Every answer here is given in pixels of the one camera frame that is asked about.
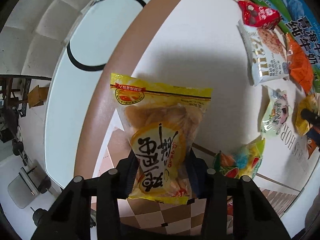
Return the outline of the orange snack bag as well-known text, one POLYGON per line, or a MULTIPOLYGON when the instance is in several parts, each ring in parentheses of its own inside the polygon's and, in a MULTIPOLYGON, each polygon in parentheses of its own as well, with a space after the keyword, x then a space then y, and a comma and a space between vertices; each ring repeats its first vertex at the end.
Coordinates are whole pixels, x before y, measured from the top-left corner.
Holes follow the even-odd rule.
POLYGON ((293 39, 291 34, 286 33, 287 62, 290 76, 298 83, 308 95, 313 84, 313 70, 308 57, 301 46, 293 39))

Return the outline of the red candy snack packet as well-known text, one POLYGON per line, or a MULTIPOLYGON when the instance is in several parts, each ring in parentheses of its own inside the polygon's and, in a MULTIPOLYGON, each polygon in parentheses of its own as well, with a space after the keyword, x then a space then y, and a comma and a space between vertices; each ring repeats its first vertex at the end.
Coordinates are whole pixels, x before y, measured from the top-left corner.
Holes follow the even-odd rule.
POLYGON ((246 25, 274 29, 281 21, 280 13, 272 8, 241 0, 238 1, 238 5, 242 10, 242 20, 246 25))

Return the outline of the patterned tablecloth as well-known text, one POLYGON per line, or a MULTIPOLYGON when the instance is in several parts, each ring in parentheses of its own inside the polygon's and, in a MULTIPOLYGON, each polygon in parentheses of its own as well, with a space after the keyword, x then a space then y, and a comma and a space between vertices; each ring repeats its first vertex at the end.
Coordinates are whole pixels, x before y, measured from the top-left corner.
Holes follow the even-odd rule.
POLYGON ((267 87, 287 91, 291 107, 303 96, 290 80, 253 86, 237 28, 236 0, 151 0, 108 60, 82 127, 74 173, 91 178, 111 127, 112 73, 179 87, 212 88, 196 144, 212 152, 237 150, 259 135, 267 87))

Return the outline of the pale green snack packet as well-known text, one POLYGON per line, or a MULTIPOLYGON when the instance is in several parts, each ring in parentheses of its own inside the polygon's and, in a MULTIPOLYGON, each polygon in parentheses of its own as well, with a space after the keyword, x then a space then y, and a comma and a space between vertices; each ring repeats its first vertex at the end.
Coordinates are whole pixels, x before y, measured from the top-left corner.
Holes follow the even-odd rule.
POLYGON ((285 90, 274 90, 267 86, 265 88, 267 88, 269 103, 261 120, 260 134, 262 138, 271 138, 280 134, 292 109, 285 90))

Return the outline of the yellow chips snack bag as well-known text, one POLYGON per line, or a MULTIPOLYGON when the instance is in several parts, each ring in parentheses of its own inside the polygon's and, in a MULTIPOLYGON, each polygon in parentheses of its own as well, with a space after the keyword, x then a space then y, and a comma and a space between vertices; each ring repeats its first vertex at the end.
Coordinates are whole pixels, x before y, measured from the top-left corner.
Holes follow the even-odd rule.
POLYGON ((110 89, 138 160, 131 199, 186 204, 185 158, 211 101, 211 88, 185 88, 111 74, 110 89))

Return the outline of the white oat snack bag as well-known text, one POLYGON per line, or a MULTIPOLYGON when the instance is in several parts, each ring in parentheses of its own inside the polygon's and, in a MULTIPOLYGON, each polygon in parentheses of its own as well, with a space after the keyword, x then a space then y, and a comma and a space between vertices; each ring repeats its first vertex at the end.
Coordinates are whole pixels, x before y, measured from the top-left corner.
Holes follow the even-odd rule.
POLYGON ((285 79, 289 76, 284 39, 274 30, 246 25, 238 21, 238 30, 251 64, 253 84, 285 79))

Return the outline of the colourful fruit candy bag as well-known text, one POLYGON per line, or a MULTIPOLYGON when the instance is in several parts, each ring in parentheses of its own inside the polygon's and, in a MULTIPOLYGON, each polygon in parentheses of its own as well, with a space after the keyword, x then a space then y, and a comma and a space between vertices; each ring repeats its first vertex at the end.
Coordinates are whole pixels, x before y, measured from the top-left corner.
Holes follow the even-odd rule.
POLYGON ((214 161, 214 169, 228 178, 242 176, 254 178, 263 160, 265 138, 242 146, 232 154, 219 152, 214 161))

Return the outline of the cardboard box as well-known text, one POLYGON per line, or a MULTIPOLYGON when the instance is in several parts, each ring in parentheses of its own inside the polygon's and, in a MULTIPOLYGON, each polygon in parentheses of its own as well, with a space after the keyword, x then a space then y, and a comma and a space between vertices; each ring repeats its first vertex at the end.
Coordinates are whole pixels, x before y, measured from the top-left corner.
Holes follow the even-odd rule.
POLYGON ((290 33, 306 53, 313 68, 313 86, 319 92, 319 23, 304 0, 251 0, 281 14, 280 29, 290 33))

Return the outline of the white tufted chair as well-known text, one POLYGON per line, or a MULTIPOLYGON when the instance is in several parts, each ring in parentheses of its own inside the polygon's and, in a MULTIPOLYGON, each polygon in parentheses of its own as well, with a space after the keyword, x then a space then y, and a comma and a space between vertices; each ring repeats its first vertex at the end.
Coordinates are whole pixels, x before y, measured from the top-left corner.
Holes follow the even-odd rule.
POLYGON ((1 30, 1 75, 51 79, 69 34, 93 0, 18 0, 1 30))

